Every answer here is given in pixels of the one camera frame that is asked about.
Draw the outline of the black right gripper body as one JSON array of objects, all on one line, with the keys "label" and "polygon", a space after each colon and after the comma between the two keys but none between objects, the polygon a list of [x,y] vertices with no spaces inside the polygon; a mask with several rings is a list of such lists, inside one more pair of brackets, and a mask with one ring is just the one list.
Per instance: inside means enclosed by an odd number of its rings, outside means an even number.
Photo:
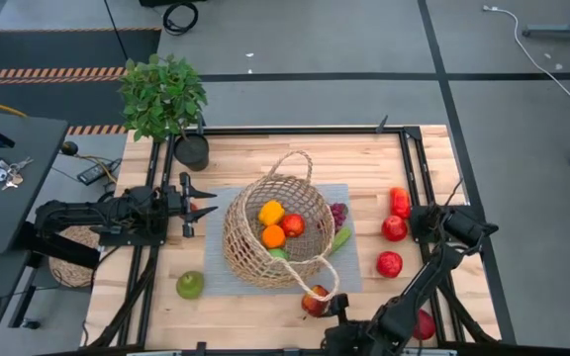
[{"label": "black right gripper body", "polygon": [[348,320],[347,336],[344,338],[344,350],[348,355],[387,356],[385,345],[379,340],[379,320]]}]

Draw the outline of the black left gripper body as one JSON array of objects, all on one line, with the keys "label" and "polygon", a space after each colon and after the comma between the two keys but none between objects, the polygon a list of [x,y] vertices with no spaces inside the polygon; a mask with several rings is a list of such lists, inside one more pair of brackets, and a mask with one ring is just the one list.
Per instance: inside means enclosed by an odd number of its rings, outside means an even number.
[{"label": "black left gripper body", "polygon": [[190,203],[190,176],[186,172],[179,174],[180,190],[175,186],[165,184],[162,192],[166,197],[167,214],[170,217],[180,217],[183,219],[182,234],[184,237],[192,236],[192,213]]}]

